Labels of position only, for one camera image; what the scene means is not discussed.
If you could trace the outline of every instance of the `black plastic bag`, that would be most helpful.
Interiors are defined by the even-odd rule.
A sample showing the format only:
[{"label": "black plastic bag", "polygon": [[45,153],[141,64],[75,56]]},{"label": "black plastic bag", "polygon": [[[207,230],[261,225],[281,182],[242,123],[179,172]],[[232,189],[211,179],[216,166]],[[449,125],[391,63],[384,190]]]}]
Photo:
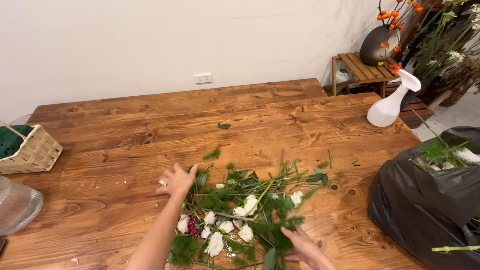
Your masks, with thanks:
[{"label": "black plastic bag", "polygon": [[[480,128],[456,127],[441,134],[464,137],[475,154]],[[432,252],[434,247],[479,245],[466,224],[480,211],[480,166],[424,172],[412,164],[414,147],[387,161],[375,178],[369,219],[434,270],[480,270],[480,252]]]}]

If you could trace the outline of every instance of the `wood grain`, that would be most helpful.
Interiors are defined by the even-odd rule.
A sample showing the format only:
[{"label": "wood grain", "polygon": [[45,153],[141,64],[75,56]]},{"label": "wood grain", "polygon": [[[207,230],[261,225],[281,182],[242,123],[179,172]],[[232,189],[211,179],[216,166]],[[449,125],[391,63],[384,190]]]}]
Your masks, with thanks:
[{"label": "wood grain", "polygon": [[[333,169],[327,169],[328,174],[331,179],[338,172],[344,176],[332,180],[297,210],[297,215],[306,217],[304,230],[314,241],[322,241],[323,251],[339,270],[359,265],[362,269],[427,269],[367,218],[370,188],[379,168],[420,141],[400,119],[380,129],[363,119],[380,100],[376,94],[322,98],[324,93],[314,90],[321,89],[318,82],[290,84],[290,90],[282,91],[278,90],[282,83],[268,91],[268,85],[259,85],[258,91],[269,95],[262,99],[256,98],[261,94],[255,86],[236,86],[244,94],[236,96],[232,89],[229,98],[213,105],[207,101],[218,98],[221,91],[38,108],[30,123],[41,123],[65,150],[50,172],[9,175],[42,192],[45,203],[26,228],[7,237],[0,270],[125,269],[167,202],[167,197],[146,198],[158,187],[161,172],[176,162],[184,167],[197,162],[206,166],[202,157],[215,147],[221,149],[221,156],[214,160],[209,184],[222,181],[229,162],[253,168],[267,179],[268,172],[280,167],[282,154],[290,161],[299,157],[299,170],[306,170],[328,160],[330,149]],[[146,101],[155,109],[145,110]],[[110,113],[112,108],[118,114]],[[232,127],[218,129],[218,122]],[[361,166],[352,166],[356,159]],[[78,266],[73,258],[80,261]],[[231,267],[231,262],[222,253],[216,265]],[[303,263],[289,263],[288,268],[310,269]]]}]

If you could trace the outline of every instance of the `wicker basket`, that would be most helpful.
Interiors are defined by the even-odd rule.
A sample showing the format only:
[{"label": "wicker basket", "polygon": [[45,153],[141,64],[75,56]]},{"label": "wicker basket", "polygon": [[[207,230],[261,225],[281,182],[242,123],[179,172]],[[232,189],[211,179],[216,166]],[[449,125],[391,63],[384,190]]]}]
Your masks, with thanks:
[{"label": "wicker basket", "polygon": [[32,132],[25,137],[5,123],[0,123],[24,140],[13,156],[0,160],[0,174],[47,172],[53,168],[63,147],[41,125],[32,126]]}]

